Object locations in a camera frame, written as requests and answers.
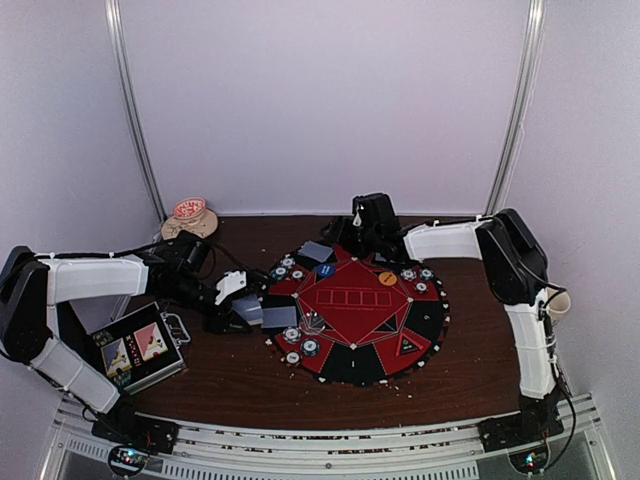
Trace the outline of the blue playing card deck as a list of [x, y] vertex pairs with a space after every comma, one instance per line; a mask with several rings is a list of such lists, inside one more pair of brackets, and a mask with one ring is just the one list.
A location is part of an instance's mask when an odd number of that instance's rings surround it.
[[232, 309], [250, 326], [263, 323], [263, 310], [258, 297], [251, 294], [232, 301]]

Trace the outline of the orange big blind button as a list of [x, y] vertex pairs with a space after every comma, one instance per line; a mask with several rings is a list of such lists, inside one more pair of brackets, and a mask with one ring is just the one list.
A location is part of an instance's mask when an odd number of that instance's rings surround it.
[[398, 282], [396, 274], [391, 271], [381, 272], [378, 275], [378, 280], [384, 286], [394, 286]]

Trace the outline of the blue ten chips sector eight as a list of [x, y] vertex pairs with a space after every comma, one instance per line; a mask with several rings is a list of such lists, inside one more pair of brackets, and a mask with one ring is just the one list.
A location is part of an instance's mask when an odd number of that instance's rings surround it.
[[414, 281], [417, 274], [413, 269], [403, 269], [401, 271], [401, 277], [406, 281]]

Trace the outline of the dealt card sector five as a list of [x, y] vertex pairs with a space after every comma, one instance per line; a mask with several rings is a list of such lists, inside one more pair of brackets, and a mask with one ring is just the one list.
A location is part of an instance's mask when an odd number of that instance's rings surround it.
[[334, 253], [333, 248], [314, 241], [306, 241], [297, 251], [300, 256], [310, 258], [316, 262], [326, 262]]

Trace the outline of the dealt card sector three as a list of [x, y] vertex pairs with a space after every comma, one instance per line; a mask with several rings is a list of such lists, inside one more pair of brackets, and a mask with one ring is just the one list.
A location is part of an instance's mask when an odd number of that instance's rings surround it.
[[282, 306], [262, 309], [262, 328], [283, 329], [298, 325], [296, 306]]

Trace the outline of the blue small blind button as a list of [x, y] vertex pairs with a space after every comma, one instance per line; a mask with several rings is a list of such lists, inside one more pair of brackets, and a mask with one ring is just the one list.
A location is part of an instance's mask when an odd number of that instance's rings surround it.
[[332, 264], [321, 264], [316, 268], [319, 277], [328, 278], [335, 274], [335, 267]]

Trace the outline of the single green fifty chip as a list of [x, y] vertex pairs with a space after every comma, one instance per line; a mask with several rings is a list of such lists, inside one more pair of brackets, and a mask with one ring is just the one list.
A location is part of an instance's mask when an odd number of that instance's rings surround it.
[[428, 268], [423, 268], [419, 272], [420, 278], [424, 281], [429, 281], [434, 277], [434, 273], [432, 270]]

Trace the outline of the green fifty chips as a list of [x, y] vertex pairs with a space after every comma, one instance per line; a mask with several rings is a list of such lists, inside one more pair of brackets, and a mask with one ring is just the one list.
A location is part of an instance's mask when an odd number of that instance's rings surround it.
[[313, 338], [305, 339], [300, 345], [300, 351], [304, 356], [313, 357], [320, 351], [320, 343]]
[[288, 274], [289, 269], [284, 266], [278, 266], [271, 271], [271, 276], [277, 281], [286, 278]]

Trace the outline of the brown hundred chip sector two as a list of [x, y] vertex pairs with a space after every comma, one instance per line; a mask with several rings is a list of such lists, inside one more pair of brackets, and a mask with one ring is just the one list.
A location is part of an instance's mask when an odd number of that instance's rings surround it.
[[297, 366], [301, 361], [301, 356], [296, 351], [288, 352], [284, 356], [284, 361], [289, 366]]

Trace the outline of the clear acrylic dealer button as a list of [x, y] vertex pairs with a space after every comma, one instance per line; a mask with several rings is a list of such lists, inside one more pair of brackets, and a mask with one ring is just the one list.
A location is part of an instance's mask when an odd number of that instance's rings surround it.
[[309, 336], [320, 335], [326, 329], [326, 320], [318, 312], [309, 311], [303, 315], [299, 329]]

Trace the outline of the black triangle all-in marker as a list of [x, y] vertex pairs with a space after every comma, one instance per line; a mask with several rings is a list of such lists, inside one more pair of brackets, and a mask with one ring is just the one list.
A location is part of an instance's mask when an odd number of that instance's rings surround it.
[[398, 342], [397, 351], [396, 351], [397, 356], [407, 355], [407, 354], [411, 354], [421, 350], [422, 350], [422, 347], [419, 344], [416, 344], [406, 335], [401, 335], [399, 337], [399, 342]]

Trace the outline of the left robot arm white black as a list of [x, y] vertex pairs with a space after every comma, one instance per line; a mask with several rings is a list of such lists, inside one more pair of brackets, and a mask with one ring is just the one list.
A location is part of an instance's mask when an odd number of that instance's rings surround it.
[[[233, 302], [271, 282], [265, 272], [238, 264], [214, 285], [205, 284], [198, 273], [216, 250], [186, 231], [111, 253], [37, 254], [18, 246], [1, 272], [1, 353], [77, 398], [94, 417], [94, 433], [153, 445], [156, 435], [136, 414], [130, 393], [184, 365], [161, 303], [199, 313], [210, 333], [248, 333]], [[152, 301], [89, 333], [76, 303], [124, 296]]]

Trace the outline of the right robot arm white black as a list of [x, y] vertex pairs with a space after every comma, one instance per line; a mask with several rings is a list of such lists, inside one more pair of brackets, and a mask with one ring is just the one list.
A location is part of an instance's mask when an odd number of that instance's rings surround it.
[[483, 448], [510, 449], [563, 432], [557, 404], [570, 395], [557, 365], [551, 306], [566, 290], [549, 282], [546, 253], [516, 210], [401, 226], [390, 197], [374, 193], [354, 197], [351, 215], [334, 218], [321, 237], [356, 256], [378, 253], [387, 261], [480, 260], [508, 315], [520, 369], [519, 410], [479, 423]]

